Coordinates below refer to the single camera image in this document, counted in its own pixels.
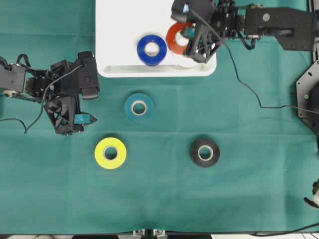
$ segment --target black tape roll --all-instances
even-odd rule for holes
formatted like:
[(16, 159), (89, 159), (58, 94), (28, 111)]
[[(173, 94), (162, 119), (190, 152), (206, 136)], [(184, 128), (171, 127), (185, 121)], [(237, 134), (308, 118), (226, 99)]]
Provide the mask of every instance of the black tape roll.
[[(207, 148), (210, 151), (210, 156), (207, 159), (202, 158), (199, 154), (202, 148)], [(190, 150), (190, 156), (195, 164), (203, 168), (208, 168), (217, 163), (220, 156), (220, 150), (213, 140), (201, 138), (193, 143)]]

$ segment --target teal tape roll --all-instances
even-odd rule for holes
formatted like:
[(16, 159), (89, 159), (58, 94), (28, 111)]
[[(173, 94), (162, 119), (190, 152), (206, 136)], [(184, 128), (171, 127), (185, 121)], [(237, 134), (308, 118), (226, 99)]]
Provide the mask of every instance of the teal tape roll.
[[(134, 111), (137, 105), (143, 106), (144, 110)], [(127, 118), (133, 122), (142, 122), (149, 119), (154, 111), (154, 103), (150, 97), (145, 94), (136, 93), (128, 97), (124, 104), (124, 112)]]

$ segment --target table surface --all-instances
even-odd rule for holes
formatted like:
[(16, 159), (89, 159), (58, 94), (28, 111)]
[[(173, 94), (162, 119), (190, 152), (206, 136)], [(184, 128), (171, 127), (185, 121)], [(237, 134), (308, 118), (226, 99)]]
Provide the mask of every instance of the table surface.
[[(256, 3), (307, 8), (306, 0)], [(1, 56), (14, 62), (26, 53), (33, 66), (48, 68), (94, 51), (94, 7), (88, 0), (2, 0)], [(253, 51), (239, 41), (229, 45), (241, 78), (265, 105), (296, 103), (295, 81), (311, 65), (309, 53), (285, 52), (272, 38)], [(100, 77), (99, 99), (81, 103), (99, 121), (71, 137), (55, 135), (46, 115), (27, 135), (21, 125), (2, 122), (0, 233), (286, 231), (316, 223), (318, 211), (303, 202), (318, 178), (316, 137), (295, 110), (259, 109), (236, 81), (225, 48), (217, 57), (209, 77)], [(124, 115), (133, 92), (155, 103), (144, 124)], [(0, 118), (29, 124), (38, 112), (38, 104), (0, 97)], [(192, 142), (203, 135), (221, 149), (219, 162), (207, 169), (189, 156)], [(127, 161), (114, 171), (93, 156), (107, 136), (127, 146)]]

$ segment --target white tray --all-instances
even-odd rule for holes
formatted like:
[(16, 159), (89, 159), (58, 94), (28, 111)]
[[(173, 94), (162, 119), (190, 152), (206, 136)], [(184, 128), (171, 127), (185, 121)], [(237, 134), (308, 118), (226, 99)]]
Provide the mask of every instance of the white tray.
[(155, 67), (146, 66), (139, 59), (137, 44), (143, 36), (156, 34), (165, 40), (167, 31), (176, 23), (170, 17), (172, 3), (173, 0), (96, 0), (98, 72), (109, 78), (212, 74), (217, 66), (216, 55), (207, 64), (196, 64), (167, 49), (165, 59)]

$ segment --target yellow tape roll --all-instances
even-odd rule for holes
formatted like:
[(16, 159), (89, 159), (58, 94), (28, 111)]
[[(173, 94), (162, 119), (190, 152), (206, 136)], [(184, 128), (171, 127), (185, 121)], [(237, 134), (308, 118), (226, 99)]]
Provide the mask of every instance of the yellow tape roll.
[[(107, 159), (105, 151), (109, 147), (114, 147), (117, 151), (117, 155), (114, 159)], [(126, 160), (126, 147), (117, 138), (105, 138), (100, 141), (95, 147), (95, 160), (96, 162), (105, 169), (116, 169), (120, 167)]]

